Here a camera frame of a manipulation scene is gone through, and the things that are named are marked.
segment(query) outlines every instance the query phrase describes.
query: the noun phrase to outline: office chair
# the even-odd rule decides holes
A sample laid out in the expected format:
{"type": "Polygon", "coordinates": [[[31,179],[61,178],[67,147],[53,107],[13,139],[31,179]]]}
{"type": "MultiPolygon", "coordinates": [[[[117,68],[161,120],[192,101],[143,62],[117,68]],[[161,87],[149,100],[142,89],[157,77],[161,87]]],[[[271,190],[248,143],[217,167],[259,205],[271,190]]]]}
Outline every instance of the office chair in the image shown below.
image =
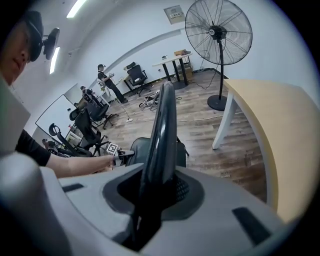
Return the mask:
{"type": "Polygon", "coordinates": [[[84,137],[80,146],[84,149],[89,149],[92,146],[95,146],[93,156],[96,154],[96,152],[98,152],[98,155],[101,156],[101,146],[109,143],[109,141],[102,142],[104,138],[107,138],[107,136],[103,135],[103,137],[101,137],[101,132],[96,127],[92,126],[88,109],[85,108],[80,111],[76,108],[70,113],[69,117],[70,120],[74,120],[74,124],[82,132],[82,135],[84,137]]]}
{"type": "Polygon", "coordinates": [[[103,108],[98,108],[94,104],[88,103],[86,106],[86,109],[88,110],[89,116],[92,119],[92,121],[97,125],[96,122],[100,122],[103,118],[105,118],[104,122],[95,126],[94,128],[98,128],[100,126],[103,126],[102,128],[105,130],[107,122],[111,124],[111,126],[114,126],[110,119],[113,118],[114,116],[119,116],[117,113],[115,114],[109,114],[107,115],[106,112],[109,109],[109,106],[106,104],[103,106],[103,108]]]}
{"type": "Polygon", "coordinates": [[[52,123],[49,126],[49,134],[51,136],[57,136],[58,139],[62,142],[63,145],[65,145],[68,150],[71,152],[71,156],[73,157],[82,157],[82,158],[91,158],[93,155],[90,151],[85,150],[84,148],[80,146],[73,147],[62,135],[60,128],[55,125],[55,123],[52,123]]]}
{"type": "MultiPolygon", "coordinates": [[[[150,148],[150,138],[140,137],[137,138],[131,145],[130,150],[134,152],[134,155],[128,157],[125,166],[131,166],[137,163],[146,163],[147,156],[150,148]]],[[[185,144],[180,139],[176,138],[176,165],[181,167],[187,167],[187,158],[189,153],[186,150],[185,144]]]]}
{"type": "Polygon", "coordinates": [[[141,90],[139,91],[139,96],[143,90],[147,89],[148,84],[145,84],[145,80],[148,79],[146,72],[143,70],[141,71],[140,65],[135,65],[131,69],[127,71],[128,75],[131,77],[132,81],[129,80],[132,86],[141,86],[141,90]]]}

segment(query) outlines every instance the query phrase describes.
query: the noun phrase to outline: fan grille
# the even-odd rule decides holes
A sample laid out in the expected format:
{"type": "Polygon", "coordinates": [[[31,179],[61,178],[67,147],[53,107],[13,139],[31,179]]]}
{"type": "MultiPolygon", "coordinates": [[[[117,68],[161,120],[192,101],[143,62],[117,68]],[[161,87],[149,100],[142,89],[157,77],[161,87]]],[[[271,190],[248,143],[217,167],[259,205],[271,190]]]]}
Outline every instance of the fan grille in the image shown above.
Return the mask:
{"type": "Polygon", "coordinates": [[[207,61],[220,64],[218,42],[209,34],[213,25],[227,31],[221,40],[223,64],[242,60],[252,44],[252,29],[244,12],[228,0],[198,0],[186,14],[185,31],[194,50],[207,61]]]}

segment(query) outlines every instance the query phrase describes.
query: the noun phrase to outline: small table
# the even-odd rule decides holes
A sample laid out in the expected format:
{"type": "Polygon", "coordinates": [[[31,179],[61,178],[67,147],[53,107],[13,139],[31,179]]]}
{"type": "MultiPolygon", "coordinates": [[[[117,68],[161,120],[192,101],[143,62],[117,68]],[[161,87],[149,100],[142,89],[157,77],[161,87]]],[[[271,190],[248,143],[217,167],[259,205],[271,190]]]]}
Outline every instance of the small table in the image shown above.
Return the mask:
{"type": "Polygon", "coordinates": [[[224,85],[229,92],[212,148],[219,147],[239,106],[261,150],[267,204],[285,222],[301,216],[319,178],[319,109],[298,86],[247,79],[224,85]]]}
{"type": "Polygon", "coordinates": [[[103,97],[103,95],[104,95],[106,92],[107,92],[107,90],[102,90],[101,93],[97,96],[97,98],[100,97],[100,98],[105,102],[105,104],[107,104],[107,105],[110,107],[109,102],[103,97]]]}
{"type": "Polygon", "coordinates": [[[117,85],[120,84],[121,82],[124,82],[125,85],[129,88],[129,90],[130,90],[131,92],[133,92],[134,90],[131,89],[130,85],[129,85],[128,82],[127,82],[127,79],[128,79],[128,78],[130,78],[130,75],[127,74],[124,78],[122,78],[121,80],[119,80],[119,81],[115,84],[115,86],[117,86],[117,85]]]}
{"type": "Polygon", "coordinates": [[[186,55],[177,55],[177,56],[174,56],[172,58],[166,58],[166,59],[164,59],[163,61],[161,61],[161,62],[159,62],[157,64],[153,64],[152,66],[155,67],[155,66],[158,66],[158,65],[162,65],[163,69],[164,69],[164,72],[166,74],[166,78],[168,79],[168,81],[171,82],[171,78],[170,78],[166,63],[172,62],[173,67],[174,67],[174,71],[175,71],[175,75],[176,75],[176,79],[177,79],[177,81],[173,83],[173,87],[174,87],[175,90],[179,90],[179,89],[185,88],[188,85],[186,70],[185,70],[184,62],[183,62],[182,59],[185,58],[185,57],[188,57],[190,55],[192,55],[192,53],[189,53],[189,54],[186,54],[186,55]],[[176,65],[176,61],[177,60],[179,60],[179,62],[180,62],[180,66],[181,66],[181,70],[182,70],[182,76],[183,76],[183,82],[180,81],[180,77],[179,77],[179,73],[178,73],[178,69],[177,69],[177,65],[176,65]]]}

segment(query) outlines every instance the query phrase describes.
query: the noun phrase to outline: fan base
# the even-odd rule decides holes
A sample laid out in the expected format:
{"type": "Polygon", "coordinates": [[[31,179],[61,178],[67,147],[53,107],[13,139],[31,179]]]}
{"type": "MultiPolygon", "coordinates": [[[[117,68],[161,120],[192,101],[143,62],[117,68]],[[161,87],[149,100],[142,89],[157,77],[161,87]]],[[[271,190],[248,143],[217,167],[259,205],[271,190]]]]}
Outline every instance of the fan base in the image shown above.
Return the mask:
{"type": "Polygon", "coordinates": [[[185,84],[184,81],[175,81],[172,84],[173,84],[173,88],[175,90],[179,90],[179,89],[187,87],[187,85],[185,84]]]}
{"type": "Polygon", "coordinates": [[[208,98],[206,103],[214,110],[224,111],[226,108],[227,97],[222,95],[221,99],[219,99],[219,95],[212,95],[208,98]]]}

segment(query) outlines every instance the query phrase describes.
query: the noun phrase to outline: standing fan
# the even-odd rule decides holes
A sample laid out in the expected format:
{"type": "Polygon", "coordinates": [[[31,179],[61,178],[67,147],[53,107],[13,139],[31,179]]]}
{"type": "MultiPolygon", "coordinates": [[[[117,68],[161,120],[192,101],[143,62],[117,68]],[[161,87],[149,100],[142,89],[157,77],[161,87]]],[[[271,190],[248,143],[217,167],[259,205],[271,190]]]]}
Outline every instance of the standing fan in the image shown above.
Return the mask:
{"type": "Polygon", "coordinates": [[[239,62],[249,52],[252,44],[249,20],[228,0],[198,0],[186,14],[185,31],[190,44],[202,58],[221,65],[219,95],[210,96],[207,104],[214,110],[224,111],[227,102],[222,96],[224,65],[239,62]]]}

